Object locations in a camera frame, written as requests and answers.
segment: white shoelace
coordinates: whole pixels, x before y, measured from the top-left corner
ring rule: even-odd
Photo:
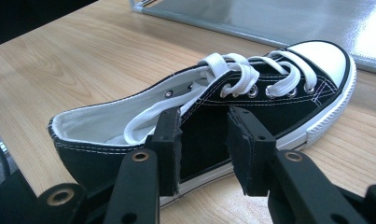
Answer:
[[[316,74],[310,67],[310,65],[308,65],[300,57],[291,52],[275,50],[269,54],[269,56],[274,55],[281,55],[294,62],[302,70],[305,76],[306,83],[304,85],[304,90],[306,90],[308,93],[313,92],[313,88],[316,84]],[[233,60],[234,63],[227,63],[226,60]],[[211,84],[219,77],[222,77],[223,75],[228,73],[230,70],[240,71],[240,80],[234,86],[226,84],[223,87],[220,95],[221,97],[226,97],[227,95],[232,94],[233,97],[238,97],[239,95],[247,94],[252,90],[257,89],[255,84],[258,81],[259,72],[250,65],[248,60],[261,60],[274,68],[277,72],[280,73],[280,75],[286,76],[280,81],[267,87],[266,94],[270,98],[289,94],[296,88],[299,83],[300,71],[295,65],[289,62],[277,62],[268,57],[251,57],[249,59],[246,59],[245,57],[235,53],[230,53],[227,55],[219,55],[217,53],[214,53],[199,61],[199,64],[208,64],[212,71],[212,74],[206,73],[208,84]],[[288,73],[283,66],[288,67],[290,69],[290,72]],[[183,115],[202,95],[206,88],[207,86],[193,82],[190,92],[157,102],[150,108],[138,114],[126,125],[124,129],[124,139],[126,143],[130,145],[143,144],[146,140],[146,137],[149,134],[154,133],[155,127],[150,129],[150,131],[145,135],[140,134],[142,137],[136,137],[134,136],[134,132],[140,125],[154,119],[163,110],[175,106],[181,105],[181,115]]]

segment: wooden table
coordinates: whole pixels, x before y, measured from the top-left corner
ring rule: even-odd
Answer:
[[[273,48],[131,12],[100,0],[0,46],[0,135],[36,195],[74,182],[48,135],[68,109],[116,100],[212,52]],[[337,123],[304,151],[335,184],[363,195],[376,184],[376,75],[358,71]],[[234,176],[161,210],[162,223],[267,223],[266,200],[244,197]]]

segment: shoe eyelet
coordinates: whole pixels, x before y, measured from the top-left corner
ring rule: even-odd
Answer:
[[[275,96],[273,96],[273,95],[271,95],[270,93],[269,93],[269,87],[271,87],[272,85],[270,85],[270,86],[267,86],[266,87],[266,96],[269,98],[269,99],[274,99],[275,98]]]
[[[298,94],[298,89],[296,87],[290,91],[289,93],[286,94],[288,98],[294,98]]]
[[[249,92],[246,95],[248,95],[248,97],[252,99],[252,98],[257,97],[258,93],[259,93],[259,90],[258,90],[257,85],[253,85],[251,90],[249,90]]]
[[[173,94],[174,94],[173,91],[167,91],[167,92],[164,93],[164,97],[165,97],[165,98],[170,98],[170,97],[173,96]]]
[[[306,85],[304,85],[304,91],[305,91],[307,94],[311,95],[311,94],[313,94],[313,93],[315,92],[315,88],[312,87],[311,89],[307,89]]]

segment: screw hole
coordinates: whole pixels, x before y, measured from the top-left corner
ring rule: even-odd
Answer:
[[[58,189],[48,197],[48,205],[59,206],[68,203],[75,193],[72,189]]]
[[[256,139],[263,141],[263,140],[266,140],[266,137],[265,136],[256,136]]]
[[[339,223],[339,224],[348,224],[348,220],[341,216],[341,215],[338,215],[338,214],[332,214],[330,215],[330,218],[332,218],[333,221],[335,221],[336,223]]]
[[[128,213],[121,218],[122,224],[131,224],[137,220],[138,216],[134,213]]]
[[[149,158],[149,154],[146,152],[137,152],[132,154],[133,161],[146,161]]]
[[[290,161],[303,161],[303,157],[296,152],[287,152],[285,157]]]

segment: sneaker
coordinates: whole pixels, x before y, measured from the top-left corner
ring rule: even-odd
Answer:
[[[351,97],[353,59],[335,44],[309,41],[246,59],[217,53],[150,88],[114,102],[55,116],[49,133],[76,181],[90,194],[112,186],[123,156],[141,148],[159,113],[181,106],[179,194],[232,174],[225,146],[227,113],[251,111],[277,139],[278,149],[302,149],[335,122]]]

